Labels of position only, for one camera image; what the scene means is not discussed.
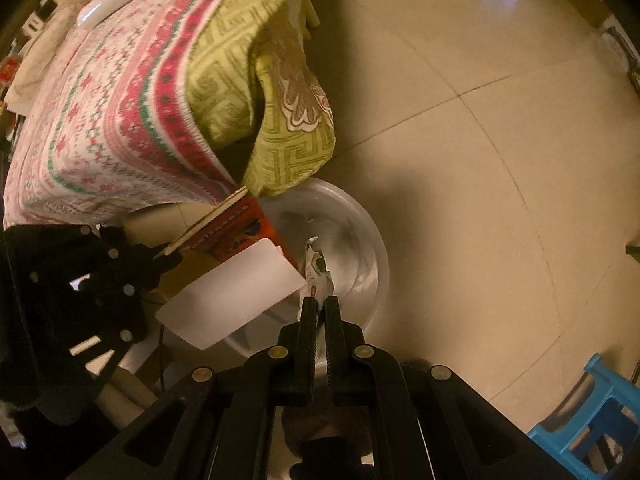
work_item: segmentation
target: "blue plastic stool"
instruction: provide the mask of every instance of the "blue plastic stool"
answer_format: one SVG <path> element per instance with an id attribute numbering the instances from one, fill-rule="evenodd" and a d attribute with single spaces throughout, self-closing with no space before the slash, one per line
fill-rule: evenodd
<path id="1" fill-rule="evenodd" d="M 640 388 L 601 365 L 600 354 L 589 359 L 584 371 L 595 380 L 594 389 L 571 420 L 553 433 L 537 424 L 529 431 L 529 437 L 579 480 L 607 479 L 613 470 L 597 474 L 582 460 L 604 434 L 620 444 L 625 454 L 628 453 L 640 428 L 621 410 L 623 406 L 628 407 L 636 420 L 640 420 Z M 571 444 L 585 428 L 590 428 L 588 436 L 571 451 Z"/>

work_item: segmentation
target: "white paper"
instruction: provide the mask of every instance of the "white paper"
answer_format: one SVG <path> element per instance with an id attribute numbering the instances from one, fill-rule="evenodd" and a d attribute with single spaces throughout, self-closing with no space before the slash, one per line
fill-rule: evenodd
<path id="1" fill-rule="evenodd" d="M 305 283 L 279 248 L 263 238 L 185 287 L 156 312 L 156 318 L 205 350 Z"/>

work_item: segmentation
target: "tiled floor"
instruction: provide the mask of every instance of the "tiled floor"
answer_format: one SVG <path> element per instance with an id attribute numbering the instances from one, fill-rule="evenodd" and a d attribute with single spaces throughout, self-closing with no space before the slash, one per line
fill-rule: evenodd
<path id="1" fill-rule="evenodd" d="M 372 330 L 529 430 L 594 352 L 640 360 L 640 99 L 565 0 L 312 0 L 335 114 L 319 173 L 376 221 Z"/>

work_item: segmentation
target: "pink patterned blanket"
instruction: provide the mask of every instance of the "pink patterned blanket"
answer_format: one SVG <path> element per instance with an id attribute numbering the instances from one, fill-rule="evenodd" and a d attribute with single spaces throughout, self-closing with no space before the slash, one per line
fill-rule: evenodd
<path id="1" fill-rule="evenodd" d="M 11 165 L 5 225 L 95 224 L 236 185 L 184 95 L 189 53 L 222 0 L 134 0 L 52 62 Z"/>

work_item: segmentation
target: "orange book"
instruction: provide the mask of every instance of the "orange book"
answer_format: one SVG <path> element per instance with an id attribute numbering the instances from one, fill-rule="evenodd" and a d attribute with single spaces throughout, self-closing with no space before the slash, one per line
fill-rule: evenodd
<path id="1" fill-rule="evenodd" d="M 287 260 L 297 267 L 258 201 L 243 186 L 170 243 L 164 254 L 192 249 L 224 262 L 261 238 L 280 246 Z"/>

